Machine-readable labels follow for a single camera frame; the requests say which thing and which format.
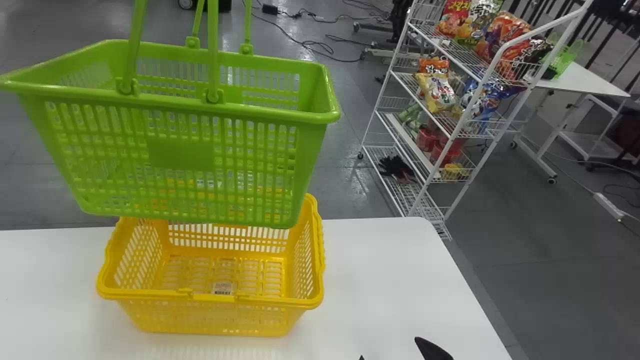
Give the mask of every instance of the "red container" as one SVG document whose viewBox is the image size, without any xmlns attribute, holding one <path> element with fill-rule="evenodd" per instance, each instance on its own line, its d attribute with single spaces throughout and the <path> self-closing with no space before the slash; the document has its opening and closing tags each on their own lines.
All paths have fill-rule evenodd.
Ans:
<svg viewBox="0 0 640 360">
<path fill-rule="evenodd" d="M 440 145 L 439 142 L 437 142 L 434 146 L 433 146 L 433 151 L 431 152 L 431 163 L 435 164 L 436 161 L 438 161 L 438 158 L 440 157 L 440 154 L 442 153 L 442 145 Z M 451 160 L 453 158 L 455 158 L 456 156 L 459 156 L 461 153 L 461 151 L 458 149 L 457 151 L 451 150 L 449 149 L 449 151 L 447 151 L 447 154 L 444 156 L 444 159 L 442 160 L 442 163 L 440 164 L 440 168 L 444 168 L 444 165 L 448 164 L 451 162 Z"/>
<path fill-rule="evenodd" d="M 447 137 L 447 135 L 444 135 L 444 133 L 442 133 L 440 135 L 439 138 L 439 142 L 440 142 L 440 147 L 444 148 L 445 145 L 447 145 L 447 142 L 449 141 L 449 138 Z M 466 138 L 457 138 L 453 140 L 453 143 L 451 144 L 451 147 L 449 148 L 449 151 L 457 151 L 460 152 L 462 151 L 462 147 L 465 145 L 465 142 L 467 142 Z"/>
<path fill-rule="evenodd" d="M 433 146 L 438 142 L 438 135 L 429 132 L 429 129 L 420 129 L 416 144 L 424 152 L 433 151 Z"/>
</svg>

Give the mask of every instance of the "snack bag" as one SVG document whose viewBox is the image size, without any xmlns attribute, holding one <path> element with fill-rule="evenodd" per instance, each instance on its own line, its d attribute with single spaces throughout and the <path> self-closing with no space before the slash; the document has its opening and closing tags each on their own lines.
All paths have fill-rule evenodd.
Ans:
<svg viewBox="0 0 640 360">
<path fill-rule="evenodd" d="M 427 74 L 444 74 L 449 77 L 449 60 L 445 56 L 434 56 L 432 58 L 420 58 L 420 69 L 418 72 Z"/>
<path fill-rule="evenodd" d="M 470 5 L 471 0 L 447 0 L 436 30 L 450 38 L 455 37 L 458 26 L 468 17 Z"/>
<path fill-rule="evenodd" d="M 491 62 L 495 53 L 500 49 L 505 42 L 519 37 L 524 33 L 528 33 L 531 30 L 529 24 L 514 16 L 509 12 L 499 12 L 498 16 L 492 21 L 484 34 L 484 39 L 481 39 L 476 44 L 476 53 L 480 55 L 482 59 L 487 62 Z M 529 46 L 528 40 L 524 40 L 509 49 L 507 49 L 502 56 L 511 51 L 511 56 L 519 54 L 522 49 Z"/>
<path fill-rule="evenodd" d="M 471 101 L 471 98 L 476 92 L 478 83 L 474 79 L 469 79 L 465 85 L 465 93 L 460 97 L 460 106 L 466 108 Z M 517 94 L 524 90 L 521 86 L 507 86 L 495 83 L 487 83 L 482 89 L 482 93 L 475 104 L 471 107 L 471 116 L 468 121 L 474 121 L 480 123 L 482 129 L 486 125 L 486 121 L 491 118 L 493 112 L 495 112 L 500 105 L 500 102 L 512 95 Z"/>
<path fill-rule="evenodd" d="M 431 114 L 448 110 L 457 103 L 456 93 L 445 74 L 418 72 L 413 76 L 424 92 L 424 101 Z"/>
<path fill-rule="evenodd" d="M 506 49 L 496 66 L 499 74 L 506 79 L 522 79 L 531 69 L 537 69 L 536 64 L 542 60 L 553 45 L 542 36 L 532 37 L 530 40 L 516 44 Z"/>
<path fill-rule="evenodd" d="M 455 41 L 462 46 L 474 48 L 484 38 L 484 33 L 501 6 L 502 0 L 471 0 L 468 16 L 458 27 Z"/>
</svg>

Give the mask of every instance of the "green basket handle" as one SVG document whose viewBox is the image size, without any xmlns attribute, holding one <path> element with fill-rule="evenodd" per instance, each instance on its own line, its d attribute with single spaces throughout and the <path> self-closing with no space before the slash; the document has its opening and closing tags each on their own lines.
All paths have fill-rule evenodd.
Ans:
<svg viewBox="0 0 640 360">
<path fill-rule="evenodd" d="M 253 46 L 251 45 L 251 4 L 247 4 L 249 0 L 245 0 L 245 16 L 244 16 L 244 43 L 240 46 L 240 53 L 253 54 Z M 204 9 L 205 1 L 199 1 L 196 7 L 196 17 L 193 22 L 191 36 L 187 37 L 186 46 L 191 48 L 200 47 L 200 39 L 198 31 L 200 29 L 200 19 Z M 140 38 L 142 36 L 142 28 L 144 25 L 145 13 L 147 12 L 147 0 L 136 0 L 133 10 L 133 19 L 131 21 L 131 35 L 129 36 L 129 51 L 125 63 L 125 70 L 122 79 L 116 79 L 117 90 L 124 95 L 137 94 L 136 90 L 136 60 L 138 59 L 138 50 L 140 49 Z M 218 0 L 209 0 L 208 32 L 209 32 L 209 88 L 204 95 L 203 100 L 213 104 L 224 102 L 223 91 L 220 89 L 220 72 L 218 69 Z"/>
</svg>

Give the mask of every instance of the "gray floor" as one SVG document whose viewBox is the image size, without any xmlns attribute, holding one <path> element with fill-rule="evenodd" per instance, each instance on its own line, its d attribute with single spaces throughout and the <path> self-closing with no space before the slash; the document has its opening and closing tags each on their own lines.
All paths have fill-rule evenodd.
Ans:
<svg viewBox="0 0 640 360">
<path fill-rule="evenodd" d="M 144 40 L 184 43 L 193 13 L 176 9 L 174 2 L 151 2 Z M 125 38 L 131 3 L 1 2 L 0 73 L 105 38 Z M 322 7 L 311 0 L 279 3 L 288 6 L 289 12 L 305 7 L 326 18 L 340 13 L 367 15 L 339 0 L 327 1 Z M 235 51 L 240 43 L 241 14 L 236 2 L 232 14 L 221 16 L 225 50 Z M 348 20 L 332 25 L 307 18 L 279 17 L 276 21 L 301 40 L 323 41 L 325 33 L 363 42 L 386 38 L 370 31 L 352 35 Z M 355 158 L 380 90 L 373 77 L 382 75 L 386 66 L 378 60 L 339 63 L 310 54 L 272 25 L 259 21 L 254 21 L 253 43 L 258 54 L 320 61 L 332 72 L 343 114 L 329 126 L 309 188 L 318 198 L 323 218 L 393 216 L 370 165 Z M 360 54 L 359 45 L 331 45 L 340 58 L 354 59 Z M 558 104 L 570 99 L 554 97 L 541 111 L 546 122 L 533 119 L 529 136 L 534 141 L 548 133 L 547 122 L 559 119 Z M 114 218 L 93 217 L 77 208 L 13 94 L 0 93 L 0 129 L 0 229 L 113 224 Z M 561 174 L 558 184 L 548 185 L 542 171 L 507 144 L 508 139 L 499 144 L 447 223 L 454 238 L 447 246 L 505 346 L 514 359 L 637 359 L 640 238 L 613 221 L 566 176 Z M 552 151 L 574 155 L 559 142 Z M 611 170 L 588 174 L 577 164 L 551 160 L 595 190 L 606 183 L 635 186 L 627 176 Z M 630 190 L 626 195 L 631 201 L 640 200 Z M 623 199 L 611 200 L 640 216 Z M 640 225 L 630 226 L 640 232 Z"/>
</svg>

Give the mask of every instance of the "green basket on table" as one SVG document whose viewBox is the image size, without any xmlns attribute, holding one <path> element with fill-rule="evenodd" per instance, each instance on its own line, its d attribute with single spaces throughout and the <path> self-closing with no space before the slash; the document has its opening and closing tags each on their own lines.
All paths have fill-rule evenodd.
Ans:
<svg viewBox="0 0 640 360">
<path fill-rule="evenodd" d="M 551 33 L 547 38 L 547 41 L 553 44 L 554 46 L 557 44 L 560 39 L 560 34 Z M 571 46 L 563 45 L 562 49 L 556 55 L 556 58 L 549 64 L 549 68 L 556 72 L 554 79 L 557 79 L 562 75 L 562 73 L 566 70 L 567 67 L 578 57 L 578 53 L 580 49 L 582 49 L 584 41 L 582 39 L 578 39 L 573 42 Z M 540 63 L 544 63 L 547 60 L 548 54 L 540 61 Z"/>
<path fill-rule="evenodd" d="M 228 53 L 213 1 L 201 49 L 203 4 L 185 46 L 141 42 L 147 0 L 136 0 L 128 41 L 9 72 L 0 88 L 19 94 L 87 213 L 290 228 L 340 117 L 329 72 L 254 55 L 251 6 Z"/>
</svg>

